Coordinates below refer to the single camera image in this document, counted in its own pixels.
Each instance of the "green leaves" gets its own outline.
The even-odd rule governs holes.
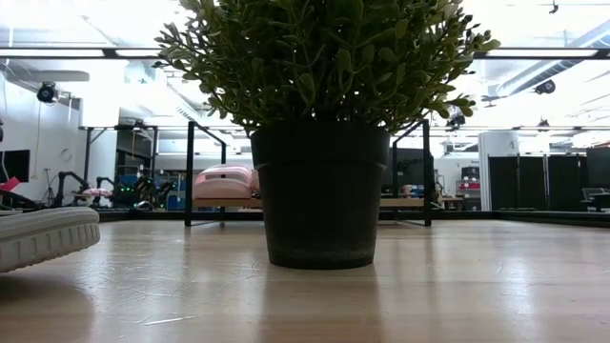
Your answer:
[[[500,46],[460,0],[179,0],[193,15],[154,41],[157,68],[209,93],[210,114],[249,131],[277,121],[356,121],[398,131],[450,107],[452,82]]]

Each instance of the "wooden table surface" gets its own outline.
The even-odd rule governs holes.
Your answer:
[[[380,226],[375,264],[268,263],[260,223],[101,225],[0,275],[0,342],[610,342],[610,231]]]

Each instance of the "white sneaker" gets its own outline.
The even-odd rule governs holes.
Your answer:
[[[63,208],[0,217],[0,272],[10,272],[99,242],[99,215]]]

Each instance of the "potted plant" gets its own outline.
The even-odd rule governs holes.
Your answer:
[[[373,261],[392,133],[449,107],[477,51],[461,0],[181,0],[186,26],[156,38],[157,67],[201,81],[252,133],[271,262],[342,269]]]

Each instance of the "black flower pot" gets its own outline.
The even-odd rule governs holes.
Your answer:
[[[356,123],[279,124],[252,135],[273,264],[347,269],[373,262],[390,134]]]

